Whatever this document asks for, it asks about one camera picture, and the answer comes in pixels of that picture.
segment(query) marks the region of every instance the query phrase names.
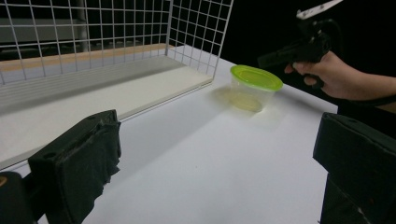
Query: black wristband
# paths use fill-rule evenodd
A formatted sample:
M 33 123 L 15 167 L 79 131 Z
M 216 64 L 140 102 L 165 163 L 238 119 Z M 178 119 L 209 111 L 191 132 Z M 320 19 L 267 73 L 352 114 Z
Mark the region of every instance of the black wristband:
M 368 101 L 350 101 L 355 105 L 360 106 L 379 106 L 379 105 L 387 105 L 393 102 L 396 102 L 396 95 L 379 98 L 375 100 L 368 100 Z

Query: white wire grid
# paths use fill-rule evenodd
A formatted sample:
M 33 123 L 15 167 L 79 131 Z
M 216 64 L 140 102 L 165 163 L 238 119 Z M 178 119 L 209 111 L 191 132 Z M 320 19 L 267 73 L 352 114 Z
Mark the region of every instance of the white wire grid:
M 213 75 L 233 0 L 0 0 L 0 84 L 167 56 Z

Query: white table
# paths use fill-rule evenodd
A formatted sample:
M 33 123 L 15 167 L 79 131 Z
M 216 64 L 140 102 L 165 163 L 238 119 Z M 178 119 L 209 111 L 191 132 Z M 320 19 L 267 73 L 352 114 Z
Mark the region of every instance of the white table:
M 120 171 L 84 224 L 318 223 L 327 172 L 313 148 L 336 106 L 285 85 L 262 112 L 240 110 L 227 100 L 232 65 L 122 121 Z

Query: plastic container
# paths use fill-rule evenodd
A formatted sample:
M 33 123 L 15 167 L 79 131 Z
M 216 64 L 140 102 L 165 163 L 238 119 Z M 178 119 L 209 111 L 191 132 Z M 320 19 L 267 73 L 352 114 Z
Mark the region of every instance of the plastic container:
M 274 74 L 247 65 L 231 67 L 231 103 L 238 108 L 260 112 L 283 87 Z

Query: white plastic part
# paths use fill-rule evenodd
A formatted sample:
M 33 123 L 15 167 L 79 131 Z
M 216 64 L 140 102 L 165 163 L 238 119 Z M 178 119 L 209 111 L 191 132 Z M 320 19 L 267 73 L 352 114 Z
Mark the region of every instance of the white plastic part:
M 309 8 L 309 9 L 307 9 L 305 11 L 300 11 L 299 10 L 297 12 L 297 16 L 296 17 L 298 19 L 300 19 L 300 20 L 306 20 L 306 19 L 311 18 L 311 17 L 313 17 L 315 15 L 318 15 L 321 12 L 326 11 L 327 9 L 337 5 L 338 3 L 342 2 L 342 1 L 343 0 L 332 0 L 332 1 L 327 2 L 325 4 L 321 4 L 321 5 L 317 6 L 317 7 Z

